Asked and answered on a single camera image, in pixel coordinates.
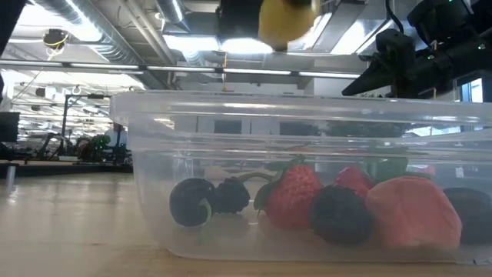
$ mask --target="yellow ball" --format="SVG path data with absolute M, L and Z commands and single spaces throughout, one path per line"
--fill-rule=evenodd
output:
M 316 16 L 313 6 L 296 7 L 285 0 L 264 0 L 258 37 L 275 50 L 286 50 L 289 42 L 309 31 Z

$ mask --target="table surface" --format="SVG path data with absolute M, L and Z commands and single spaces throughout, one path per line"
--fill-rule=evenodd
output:
M 149 237 L 132 175 L 17 179 L 0 185 L 0 271 L 11 276 L 492 276 L 492 267 L 179 258 Z

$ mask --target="strawberry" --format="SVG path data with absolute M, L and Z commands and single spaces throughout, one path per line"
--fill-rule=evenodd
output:
M 310 167 L 294 165 L 271 189 L 264 211 L 279 228 L 307 229 L 311 204 L 322 189 L 323 185 Z
M 338 173 L 335 185 L 353 189 L 362 198 L 366 198 L 369 190 L 374 187 L 371 177 L 357 166 L 348 166 Z

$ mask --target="plastic container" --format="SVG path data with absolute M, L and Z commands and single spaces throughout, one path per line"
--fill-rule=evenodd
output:
M 128 126 L 148 227 L 176 255 L 470 264 L 492 257 L 492 105 L 136 92 L 111 99 L 111 118 Z M 219 184 L 252 172 L 277 182 L 247 180 L 247 206 L 218 213 L 244 204 L 241 185 Z

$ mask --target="green stem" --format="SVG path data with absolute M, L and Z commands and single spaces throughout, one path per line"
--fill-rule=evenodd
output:
M 262 172 L 252 172 L 252 173 L 246 173 L 244 175 L 241 175 L 238 177 L 239 181 L 241 182 L 246 182 L 247 180 L 251 179 L 251 178 L 262 178 L 262 179 L 265 179 L 267 181 L 271 181 L 272 178 L 274 178 L 273 176 L 270 176 L 266 173 L 262 173 Z

